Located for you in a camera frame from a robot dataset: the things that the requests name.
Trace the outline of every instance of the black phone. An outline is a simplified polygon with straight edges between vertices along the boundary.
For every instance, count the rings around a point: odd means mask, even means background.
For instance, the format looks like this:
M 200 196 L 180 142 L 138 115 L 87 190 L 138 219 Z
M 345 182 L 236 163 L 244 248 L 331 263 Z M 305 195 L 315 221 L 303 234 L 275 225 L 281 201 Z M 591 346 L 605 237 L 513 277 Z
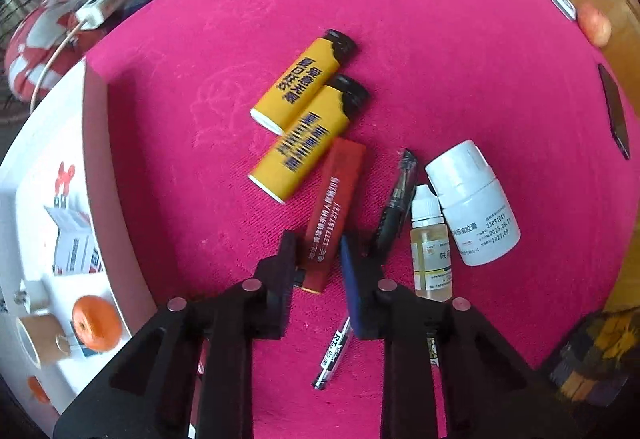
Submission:
M 626 133 L 625 112 L 622 110 L 618 86 L 604 65 L 598 64 L 598 71 L 600 72 L 600 79 L 604 87 L 604 97 L 607 100 L 611 135 L 613 135 L 613 140 L 616 142 L 616 145 L 618 145 L 618 148 L 620 148 L 625 159 L 631 159 L 629 136 Z

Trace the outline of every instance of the dropper bottle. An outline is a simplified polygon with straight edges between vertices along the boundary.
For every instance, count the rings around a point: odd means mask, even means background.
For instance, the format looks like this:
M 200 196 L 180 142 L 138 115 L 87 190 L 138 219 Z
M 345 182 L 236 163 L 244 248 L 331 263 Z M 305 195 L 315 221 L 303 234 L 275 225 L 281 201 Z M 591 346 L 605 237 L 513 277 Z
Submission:
M 449 230 L 440 202 L 427 184 L 416 188 L 411 214 L 415 294 L 446 302 L 453 295 Z

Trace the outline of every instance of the white bottle cap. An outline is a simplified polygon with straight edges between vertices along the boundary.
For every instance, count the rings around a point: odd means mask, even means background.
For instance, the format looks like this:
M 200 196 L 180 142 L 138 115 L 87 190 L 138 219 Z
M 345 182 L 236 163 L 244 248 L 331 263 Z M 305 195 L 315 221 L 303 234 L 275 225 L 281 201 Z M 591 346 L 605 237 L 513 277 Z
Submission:
M 471 140 L 444 152 L 424 169 L 443 209 L 475 194 L 495 180 L 494 171 Z
M 429 219 L 434 219 L 434 221 L 430 221 L 428 225 L 416 224 L 419 221 L 427 221 Z M 411 222 L 414 228 L 416 226 L 429 226 L 444 222 L 440 202 L 433 195 L 428 184 L 420 184 L 415 189 L 414 202 L 411 203 Z

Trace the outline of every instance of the pen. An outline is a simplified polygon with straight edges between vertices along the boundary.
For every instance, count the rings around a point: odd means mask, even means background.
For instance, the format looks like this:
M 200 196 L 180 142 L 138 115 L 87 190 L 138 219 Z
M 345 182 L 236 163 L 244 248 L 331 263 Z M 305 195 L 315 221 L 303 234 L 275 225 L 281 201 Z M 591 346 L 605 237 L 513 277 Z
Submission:
M 331 340 L 329 348 L 324 353 L 324 358 L 320 362 L 320 374 L 311 384 L 316 390 L 324 390 L 326 384 L 334 375 L 335 369 L 338 367 L 347 345 L 353 336 L 351 328 L 351 319 L 347 316 L 340 328 L 335 331 L 334 339 Z
M 398 164 L 398 180 L 391 190 L 389 200 L 382 210 L 378 229 L 369 245 L 369 256 L 385 263 L 396 237 L 400 234 L 404 219 L 414 198 L 418 177 L 418 160 L 405 149 Z

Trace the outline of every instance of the yellow lighter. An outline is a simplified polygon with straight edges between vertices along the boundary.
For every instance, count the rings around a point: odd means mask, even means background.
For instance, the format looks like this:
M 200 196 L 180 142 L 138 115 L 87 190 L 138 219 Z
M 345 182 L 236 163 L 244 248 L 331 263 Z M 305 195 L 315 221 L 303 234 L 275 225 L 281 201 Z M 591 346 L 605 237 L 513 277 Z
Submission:
M 351 38 L 329 29 L 267 90 L 251 109 L 251 117 L 267 130 L 283 135 L 355 48 Z
M 368 99 L 369 93 L 362 85 L 336 74 L 276 141 L 249 178 L 278 202 L 286 202 Z

